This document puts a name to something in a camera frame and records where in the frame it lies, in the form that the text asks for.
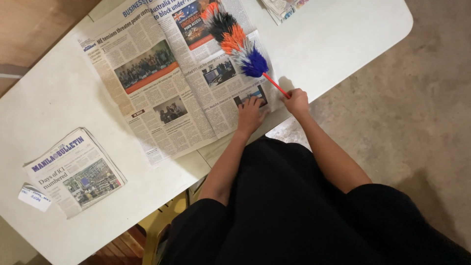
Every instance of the concrete floor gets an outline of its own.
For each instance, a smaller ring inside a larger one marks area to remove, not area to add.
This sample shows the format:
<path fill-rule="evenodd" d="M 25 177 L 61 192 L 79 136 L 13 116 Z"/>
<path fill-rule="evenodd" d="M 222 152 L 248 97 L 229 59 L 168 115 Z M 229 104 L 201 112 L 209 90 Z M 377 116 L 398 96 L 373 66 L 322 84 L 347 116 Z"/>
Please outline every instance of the concrete floor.
<path fill-rule="evenodd" d="M 311 103 L 374 182 L 471 250 L 471 1 L 406 0 L 411 33 Z M 308 146 L 293 118 L 268 137 Z"/>

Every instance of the folded newspaper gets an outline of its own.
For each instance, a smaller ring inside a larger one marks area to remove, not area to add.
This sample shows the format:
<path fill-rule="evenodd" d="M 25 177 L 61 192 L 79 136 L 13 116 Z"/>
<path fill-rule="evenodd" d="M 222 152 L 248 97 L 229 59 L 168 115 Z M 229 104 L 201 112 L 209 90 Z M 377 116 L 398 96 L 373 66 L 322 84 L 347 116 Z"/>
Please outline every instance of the folded newspaper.
<path fill-rule="evenodd" d="M 24 166 L 31 183 L 57 203 L 67 219 L 126 183 L 95 138 L 78 128 Z"/>
<path fill-rule="evenodd" d="M 277 25 L 287 20 L 309 0 L 262 0 Z"/>
<path fill-rule="evenodd" d="M 233 132 L 237 106 L 251 96 L 267 102 L 263 110 L 282 106 L 278 90 L 244 76 L 204 27 L 201 14 L 215 1 L 127 0 L 74 36 L 151 165 Z M 241 1 L 222 4 L 271 69 Z"/>

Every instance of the black shirt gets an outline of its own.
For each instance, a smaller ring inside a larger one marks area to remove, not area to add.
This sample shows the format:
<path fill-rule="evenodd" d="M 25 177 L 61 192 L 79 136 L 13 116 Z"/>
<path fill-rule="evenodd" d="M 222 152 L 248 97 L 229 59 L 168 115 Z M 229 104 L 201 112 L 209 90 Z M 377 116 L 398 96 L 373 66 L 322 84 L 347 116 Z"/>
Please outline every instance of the black shirt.
<path fill-rule="evenodd" d="M 229 205 L 202 199 L 171 225 L 162 264 L 471 264 L 410 198 L 380 184 L 348 194 L 313 154 L 262 137 L 242 155 Z"/>

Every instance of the printed photograph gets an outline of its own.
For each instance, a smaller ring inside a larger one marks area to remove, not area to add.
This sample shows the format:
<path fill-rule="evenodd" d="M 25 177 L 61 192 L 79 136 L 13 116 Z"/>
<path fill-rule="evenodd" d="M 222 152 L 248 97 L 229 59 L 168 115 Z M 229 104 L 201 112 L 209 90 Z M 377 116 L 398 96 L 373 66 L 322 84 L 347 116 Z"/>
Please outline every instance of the printed photograph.
<path fill-rule="evenodd" d="M 167 124 L 188 114 L 187 108 L 183 105 L 180 96 L 176 96 L 166 102 L 154 107 L 155 113 L 160 116 L 162 124 Z"/>
<path fill-rule="evenodd" d="M 63 184 L 82 208 L 121 186 L 103 158 L 70 177 Z"/>
<path fill-rule="evenodd" d="M 229 58 L 216 61 L 201 72 L 210 88 L 222 84 L 237 75 L 236 69 L 232 66 Z"/>
<path fill-rule="evenodd" d="M 213 39 L 201 18 L 206 7 L 213 2 L 219 1 L 197 0 L 172 14 L 190 50 L 194 50 Z"/>
<path fill-rule="evenodd" d="M 116 68 L 114 72 L 129 95 L 178 67 L 166 40 Z"/>
<path fill-rule="evenodd" d="M 260 104 L 260 108 L 268 104 L 267 97 L 265 96 L 265 92 L 263 92 L 261 85 L 258 85 L 257 87 L 253 87 L 250 90 L 245 91 L 242 95 L 235 97 L 234 98 L 235 104 L 237 106 L 241 104 L 242 106 L 244 106 L 245 100 L 250 99 L 253 96 L 259 97 L 260 99 L 263 99 L 265 101 L 262 104 Z"/>

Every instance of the forearm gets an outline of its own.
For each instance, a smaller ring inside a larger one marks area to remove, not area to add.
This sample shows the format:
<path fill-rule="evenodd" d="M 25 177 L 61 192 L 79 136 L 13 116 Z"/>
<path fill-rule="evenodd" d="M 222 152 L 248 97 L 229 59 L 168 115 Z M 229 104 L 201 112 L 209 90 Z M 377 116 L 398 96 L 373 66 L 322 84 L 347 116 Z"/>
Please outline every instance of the forearm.
<path fill-rule="evenodd" d="M 325 178 L 344 193 L 372 183 L 363 169 L 315 122 L 309 113 L 296 117 Z"/>
<path fill-rule="evenodd" d="M 226 150 L 209 172 L 198 199 L 210 198 L 227 206 L 232 182 L 239 168 L 240 158 L 249 137 L 235 132 Z"/>

